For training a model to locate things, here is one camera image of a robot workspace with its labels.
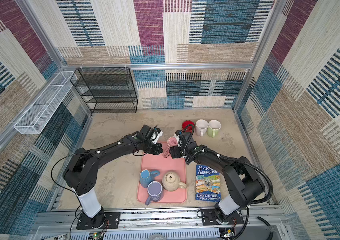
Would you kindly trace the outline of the red ceramic mug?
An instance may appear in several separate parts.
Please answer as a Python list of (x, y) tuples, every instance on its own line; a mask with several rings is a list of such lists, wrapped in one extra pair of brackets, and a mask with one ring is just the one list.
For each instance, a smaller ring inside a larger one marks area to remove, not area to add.
[(195, 123), (190, 120), (186, 120), (182, 122), (182, 132), (183, 133), (193, 133), (195, 129)]

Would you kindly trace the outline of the blue ceramic mug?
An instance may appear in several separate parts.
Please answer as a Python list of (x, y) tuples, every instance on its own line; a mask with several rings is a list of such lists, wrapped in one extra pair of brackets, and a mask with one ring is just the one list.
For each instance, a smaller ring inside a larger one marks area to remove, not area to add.
[(142, 170), (140, 172), (140, 184), (143, 188), (146, 188), (148, 187), (148, 185), (155, 181), (155, 177), (158, 177), (160, 175), (160, 171), (150, 171), (150, 170)]

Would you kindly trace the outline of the beige speckled ceramic mug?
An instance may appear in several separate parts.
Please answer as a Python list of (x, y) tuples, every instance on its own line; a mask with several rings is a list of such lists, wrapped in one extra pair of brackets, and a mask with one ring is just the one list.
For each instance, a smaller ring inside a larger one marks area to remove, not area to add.
[(174, 171), (169, 171), (163, 176), (162, 186), (169, 192), (174, 192), (179, 188), (187, 188), (187, 185), (181, 181), (180, 176)]

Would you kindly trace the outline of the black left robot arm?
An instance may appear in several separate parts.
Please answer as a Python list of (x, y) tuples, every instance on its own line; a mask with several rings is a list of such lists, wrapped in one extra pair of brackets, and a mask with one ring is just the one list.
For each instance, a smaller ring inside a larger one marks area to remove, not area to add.
[(123, 136), (120, 140), (96, 149), (79, 148), (71, 157), (63, 179), (68, 189), (77, 197), (82, 213), (78, 217), (77, 230), (98, 230), (118, 227), (117, 218), (105, 213), (96, 195), (98, 172), (110, 162), (127, 155), (143, 154), (158, 156), (163, 153), (158, 141), (163, 132), (158, 127), (143, 125), (140, 131)]

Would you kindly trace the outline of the white ceramic mug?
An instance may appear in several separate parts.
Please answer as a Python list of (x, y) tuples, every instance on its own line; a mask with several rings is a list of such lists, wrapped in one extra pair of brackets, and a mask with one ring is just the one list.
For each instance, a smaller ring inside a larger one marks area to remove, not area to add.
[(197, 120), (195, 122), (195, 133), (197, 136), (203, 137), (208, 129), (209, 123), (206, 120)]

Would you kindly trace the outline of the light green ceramic mug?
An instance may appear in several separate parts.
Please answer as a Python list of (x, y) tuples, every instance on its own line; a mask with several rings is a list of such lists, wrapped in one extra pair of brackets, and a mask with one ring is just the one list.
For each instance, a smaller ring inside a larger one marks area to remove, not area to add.
[(220, 129), (221, 129), (222, 125), (219, 121), (217, 120), (211, 120), (208, 122), (208, 130), (207, 130), (207, 134), (209, 137), (211, 138), (215, 138)]

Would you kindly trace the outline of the purple ceramic mug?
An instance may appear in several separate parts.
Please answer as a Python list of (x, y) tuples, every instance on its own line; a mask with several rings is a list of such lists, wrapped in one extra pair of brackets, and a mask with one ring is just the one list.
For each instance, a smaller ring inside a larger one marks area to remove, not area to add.
[(158, 202), (163, 197), (163, 186), (158, 181), (151, 182), (147, 187), (148, 197), (145, 201), (145, 205), (149, 205), (152, 202)]

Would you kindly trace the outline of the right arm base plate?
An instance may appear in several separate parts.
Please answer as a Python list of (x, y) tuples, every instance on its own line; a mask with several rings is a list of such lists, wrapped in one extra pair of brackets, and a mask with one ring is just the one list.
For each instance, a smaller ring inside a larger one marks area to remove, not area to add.
[(203, 226), (244, 224), (243, 215), (236, 211), (228, 216), (223, 215), (221, 220), (216, 214), (216, 209), (199, 209), (197, 216), (202, 219)]

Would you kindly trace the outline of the blue treehouse paperback book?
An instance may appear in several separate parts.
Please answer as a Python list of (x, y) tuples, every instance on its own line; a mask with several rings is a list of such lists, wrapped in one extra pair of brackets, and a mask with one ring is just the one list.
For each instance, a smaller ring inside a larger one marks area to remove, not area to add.
[(196, 166), (196, 201), (219, 202), (221, 200), (220, 174), (205, 165)]

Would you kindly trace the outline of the pink patterned glass mug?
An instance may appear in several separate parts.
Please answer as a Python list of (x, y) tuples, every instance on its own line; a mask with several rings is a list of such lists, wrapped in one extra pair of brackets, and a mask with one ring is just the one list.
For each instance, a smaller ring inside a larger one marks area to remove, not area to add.
[(177, 140), (176, 137), (169, 138), (167, 140), (167, 143), (164, 146), (164, 150), (163, 150), (162, 156), (164, 158), (168, 158), (171, 155), (171, 153), (170, 153), (171, 147), (175, 147), (177, 145), (178, 145), (178, 140)]

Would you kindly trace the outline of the pink plastic tray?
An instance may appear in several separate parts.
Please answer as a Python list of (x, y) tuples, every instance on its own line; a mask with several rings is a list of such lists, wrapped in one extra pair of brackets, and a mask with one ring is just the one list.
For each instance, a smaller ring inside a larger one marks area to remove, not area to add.
[[(160, 183), (162, 183), (162, 178), (165, 176), (167, 172), (175, 172), (179, 175), (181, 182), (187, 183), (187, 171), (186, 171), (186, 163), (183, 158), (181, 159), (172, 159), (171, 157), (164, 158), (162, 154), (155, 155), (145, 155), (141, 160), (141, 169), (149, 170), (149, 171), (159, 171), (160, 174), (154, 179)], [(187, 189), (178, 188), (175, 191), (169, 192), (167, 190), (163, 190), (163, 197), (158, 202), (159, 204), (182, 204), (187, 200), (188, 191)]]

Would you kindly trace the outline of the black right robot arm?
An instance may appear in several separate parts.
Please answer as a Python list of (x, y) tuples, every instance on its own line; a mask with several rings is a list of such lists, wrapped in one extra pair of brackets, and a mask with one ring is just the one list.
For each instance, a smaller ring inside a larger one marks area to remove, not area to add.
[(229, 222), (234, 212), (238, 213), (250, 205), (264, 203), (271, 198), (273, 184), (270, 178), (246, 157), (227, 157), (205, 145), (198, 145), (190, 132), (177, 130), (175, 137), (178, 146), (169, 150), (173, 159), (183, 158), (186, 164), (195, 162), (205, 165), (224, 176), (229, 195), (215, 205), (218, 223)]

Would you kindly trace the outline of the aluminium front rail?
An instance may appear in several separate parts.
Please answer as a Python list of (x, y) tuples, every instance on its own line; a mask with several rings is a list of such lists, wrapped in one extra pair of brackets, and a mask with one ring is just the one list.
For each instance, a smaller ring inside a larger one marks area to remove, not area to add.
[(65, 235), (68, 240), (203, 240), (222, 239), (228, 230), (240, 240), (293, 240), (293, 231), (282, 209), (275, 205), (258, 205), (243, 210), (242, 225), (203, 226), (199, 209), (210, 207), (159, 209), (108, 209), (121, 212), (117, 229), (77, 230), (79, 212), (61, 210), (39, 213), (28, 235), (30, 240), (54, 239)]

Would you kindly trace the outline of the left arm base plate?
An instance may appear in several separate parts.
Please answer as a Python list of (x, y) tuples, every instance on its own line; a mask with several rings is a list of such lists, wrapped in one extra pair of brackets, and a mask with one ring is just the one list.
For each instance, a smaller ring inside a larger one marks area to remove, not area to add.
[(81, 213), (76, 226), (77, 230), (102, 230), (117, 229), (119, 226), (121, 212), (100, 212), (95, 217), (90, 218), (85, 213)]

